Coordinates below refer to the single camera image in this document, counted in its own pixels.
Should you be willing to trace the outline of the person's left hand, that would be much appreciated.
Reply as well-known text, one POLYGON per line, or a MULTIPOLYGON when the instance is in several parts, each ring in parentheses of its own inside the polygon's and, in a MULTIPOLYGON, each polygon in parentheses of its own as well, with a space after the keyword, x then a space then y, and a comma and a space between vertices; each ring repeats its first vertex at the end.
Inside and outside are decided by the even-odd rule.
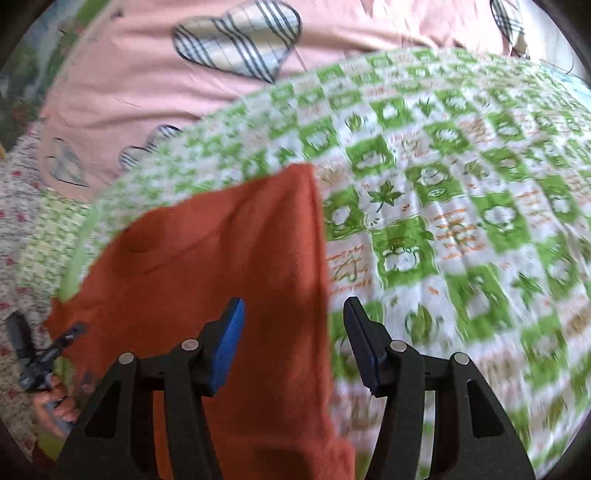
POLYGON ((69 435, 66 426, 72 426, 77 421, 80 410, 57 376, 49 377, 49 385, 48 389, 32 394, 34 413, 41 427, 65 439, 69 435))

